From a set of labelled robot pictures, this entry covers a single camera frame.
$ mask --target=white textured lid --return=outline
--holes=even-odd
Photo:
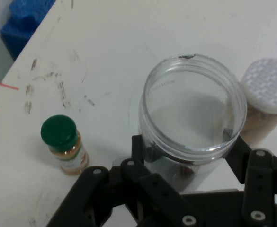
[[[253,62],[242,78],[248,102],[269,114],[277,114],[277,59]]]

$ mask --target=green bottle cap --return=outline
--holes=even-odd
[[[43,123],[40,133],[50,149],[59,153],[70,150],[78,139],[75,122],[65,115],[48,118]]]

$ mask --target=table surface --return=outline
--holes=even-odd
[[[46,118],[74,119],[90,165],[111,168],[130,155],[148,73],[188,52],[239,79],[277,58],[277,0],[57,0],[0,85],[0,226],[45,226],[77,179],[42,142]],[[277,156],[277,127],[260,147]],[[199,190],[229,188],[243,186],[223,162]],[[135,224],[119,207],[105,226]]]

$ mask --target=spice jar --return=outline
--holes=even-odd
[[[80,174],[89,164],[75,122],[67,116],[55,115],[42,125],[41,136],[68,175]]]
[[[277,126],[277,59],[253,62],[241,83],[248,101],[241,136],[250,146],[256,146]]]

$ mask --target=blue plastic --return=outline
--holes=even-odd
[[[2,39],[16,59],[55,0],[13,0],[11,18],[1,29]]]

